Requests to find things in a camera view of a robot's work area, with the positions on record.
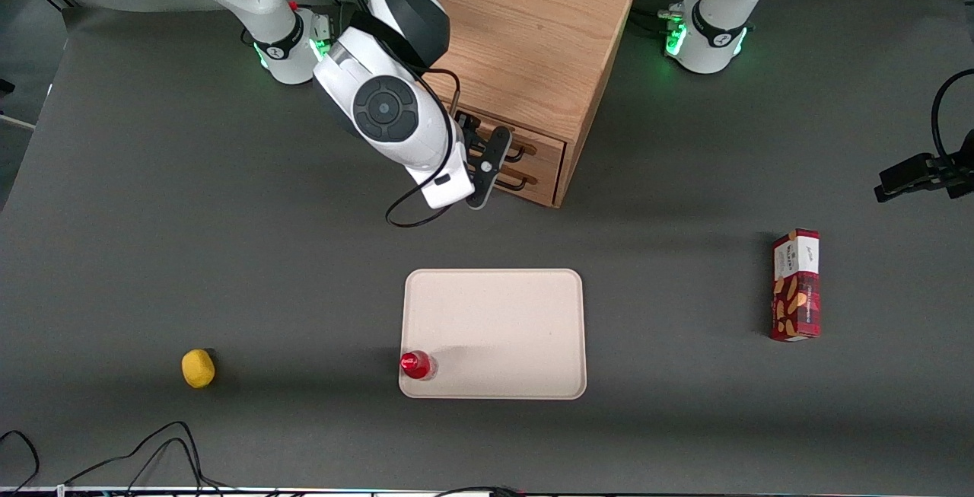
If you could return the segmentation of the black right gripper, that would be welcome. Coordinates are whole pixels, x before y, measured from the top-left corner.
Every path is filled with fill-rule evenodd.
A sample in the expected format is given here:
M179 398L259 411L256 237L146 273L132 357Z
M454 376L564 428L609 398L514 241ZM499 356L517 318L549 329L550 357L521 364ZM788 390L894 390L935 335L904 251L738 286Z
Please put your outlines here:
M466 132L465 136L470 137L467 147L474 145L482 147L479 154L469 158L467 175L472 181L474 191L473 194L466 197L466 204L470 209L480 210L488 202L491 191L498 180L502 164L505 162L508 149L514 140L514 133L507 126L498 126L486 141L483 141L475 132Z

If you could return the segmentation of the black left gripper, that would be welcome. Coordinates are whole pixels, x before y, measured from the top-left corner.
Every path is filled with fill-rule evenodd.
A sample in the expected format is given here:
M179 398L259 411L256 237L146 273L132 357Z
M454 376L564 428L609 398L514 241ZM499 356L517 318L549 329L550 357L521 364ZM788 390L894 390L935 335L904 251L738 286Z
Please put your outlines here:
M959 199L973 192L973 136L974 130L971 129L960 150L950 155L956 170L956 180L947 188L947 195L951 199ZM885 203L904 194L929 190L932 180L950 180L952 167L945 157L921 153L901 161L898 167L881 171L879 178L880 184L874 188L874 196L877 202Z

